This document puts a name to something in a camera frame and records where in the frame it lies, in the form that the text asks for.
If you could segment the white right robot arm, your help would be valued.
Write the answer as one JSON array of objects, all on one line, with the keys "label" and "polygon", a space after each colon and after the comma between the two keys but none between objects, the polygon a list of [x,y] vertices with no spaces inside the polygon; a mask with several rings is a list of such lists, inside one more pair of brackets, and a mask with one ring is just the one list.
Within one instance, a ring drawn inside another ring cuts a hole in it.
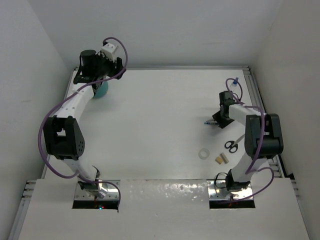
[{"label": "white right robot arm", "polygon": [[245,127],[245,153],[226,175],[225,184],[228,191],[245,189],[260,166],[284,150],[279,115],[267,114],[257,106],[245,105],[237,101],[229,91],[219,93],[219,111],[212,118],[221,129],[233,122]]}]

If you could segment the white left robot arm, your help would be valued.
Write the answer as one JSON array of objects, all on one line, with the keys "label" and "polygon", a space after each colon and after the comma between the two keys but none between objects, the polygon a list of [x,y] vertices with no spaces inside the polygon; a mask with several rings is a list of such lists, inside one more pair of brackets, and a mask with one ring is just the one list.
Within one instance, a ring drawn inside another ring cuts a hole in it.
[{"label": "white left robot arm", "polygon": [[85,139],[78,121],[89,102],[107,85],[107,79],[122,77],[122,59],[115,50],[102,48],[99,52],[88,49],[80,53],[79,68],[73,76],[68,100],[59,106],[43,127],[46,151],[65,163],[78,177],[80,188],[88,194],[103,198],[108,184],[99,179],[99,170],[81,158]]}]

